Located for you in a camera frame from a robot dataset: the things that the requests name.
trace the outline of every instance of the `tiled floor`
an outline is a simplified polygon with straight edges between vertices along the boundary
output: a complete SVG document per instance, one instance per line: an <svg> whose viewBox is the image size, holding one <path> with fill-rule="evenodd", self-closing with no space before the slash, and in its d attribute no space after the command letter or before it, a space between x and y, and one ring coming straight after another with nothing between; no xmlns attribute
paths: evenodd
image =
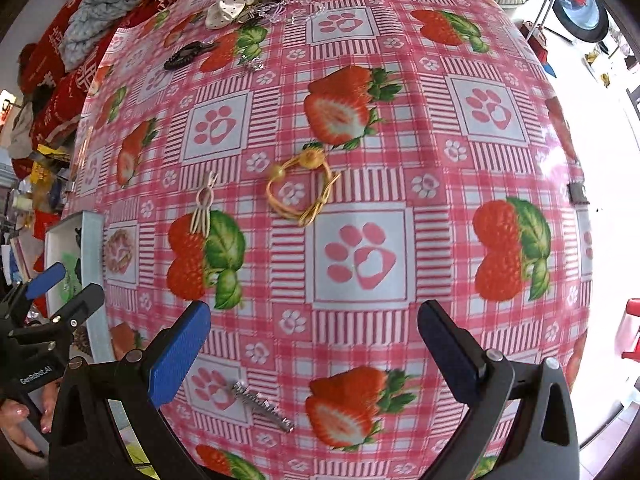
<svg viewBox="0 0 640 480"><path fill-rule="evenodd" d="M638 412L638 404L631 404L590 443L580 451L580 480L591 480L607 463L620 441L626 435L629 424Z"/></svg>

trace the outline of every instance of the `pink checkered tablecloth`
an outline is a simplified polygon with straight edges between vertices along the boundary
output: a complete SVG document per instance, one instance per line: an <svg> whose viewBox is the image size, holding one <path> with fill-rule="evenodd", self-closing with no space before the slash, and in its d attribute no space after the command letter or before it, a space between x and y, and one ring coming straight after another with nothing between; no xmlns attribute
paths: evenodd
<svg viewBox="0 0 640 480"><path fill-rule="evenodd" d="M545 72L499 7L313 0L326 10L307 22L207 30L197 13L213 1L116 33L82 112L68 208L106 217L111 326L150 340L188 300L211 307L209 338L162 408L194 457L241 480L417 478L465 413L417 331L429 299L484 348L554 356L572 382L593 254L566 184L582 170ZM223 36L228 58L163 69L179 47ZM249 72L243 54L265 68ZM340 179L301 228L268 207L268 167L318 141L339 144L327 152ZM212 170L204 239L186 215ZM274 189L303 208L321 185L295 171ZM232 398L238 380L295 430Z"/></svg>

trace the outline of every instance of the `screw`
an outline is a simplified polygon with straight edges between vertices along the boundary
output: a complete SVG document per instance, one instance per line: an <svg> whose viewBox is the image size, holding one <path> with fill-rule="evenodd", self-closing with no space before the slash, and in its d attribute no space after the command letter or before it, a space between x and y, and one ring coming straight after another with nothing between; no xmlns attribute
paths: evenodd
<svg viewBox="0 0 640 480"><path fill-rule="evenodd" d="M72 370L77 370L85 362L86 361L83 358L81 358L80 356L76 356L72 358L71 361L69 361L69 368L71 368Z"/></svg>
<svg viewBox="0 0 640 480"><path fill-rule="evenodd" d="M140 359L142 359L142 350L140 350L139 348L129 350L125 357L130 363L137 363L138 361L140 361Z"/></svg>
<svg viewBox="0 0 640 480"><path fill-rule="evenodd" d="M558 368L560 367L560 363L558 362L558 359L556 359L555 357L547 357L545 359L545 363L552 370L558 370Z"/></svg>
<svg viewBox="0 0 640 480"><path fill-rule="evenodd" d="M504 359L504 355L502 355L502 352L496 350L495 348L489 348L486 351L486 356L495 363L498 363Z"/></svg>

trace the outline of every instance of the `silver hair clip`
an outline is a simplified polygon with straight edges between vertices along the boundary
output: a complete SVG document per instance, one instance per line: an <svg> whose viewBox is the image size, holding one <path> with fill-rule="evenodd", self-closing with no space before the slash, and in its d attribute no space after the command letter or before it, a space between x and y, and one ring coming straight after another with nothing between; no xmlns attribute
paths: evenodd
<svg viewBox="0 0 640 480"><path fill-rule="evenodd" d="M232 391L236 398L242 400L245 404L248 404L254 412L264 415L271 422L277 424L285 433L293 431L293 421L282 416L274 404L271 404L267 399L260 397L257 392L250 390L244 383L241 383L241 381L234 384Z"/></svg>

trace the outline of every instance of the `human hand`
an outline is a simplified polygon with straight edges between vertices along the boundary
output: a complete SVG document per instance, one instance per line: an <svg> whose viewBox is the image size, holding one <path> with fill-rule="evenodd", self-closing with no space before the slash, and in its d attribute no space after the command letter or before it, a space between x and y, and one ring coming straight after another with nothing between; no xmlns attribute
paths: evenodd
<svg viewBox="0 0 640 480"><path fill-rule="evenodd" d="M52 382L46 384L42 389L42 404L44 413L40 419L40 430L42 433L51 431L53 422L53 411L56 407L58 399L58 384ZM20 423L29 416L29 409L15 400L7 399L0 406L0 428L4 430L7 436L13 440L18 446L23 447L31 452L38 453L40 450L35 445L22 428Z"/></svg>

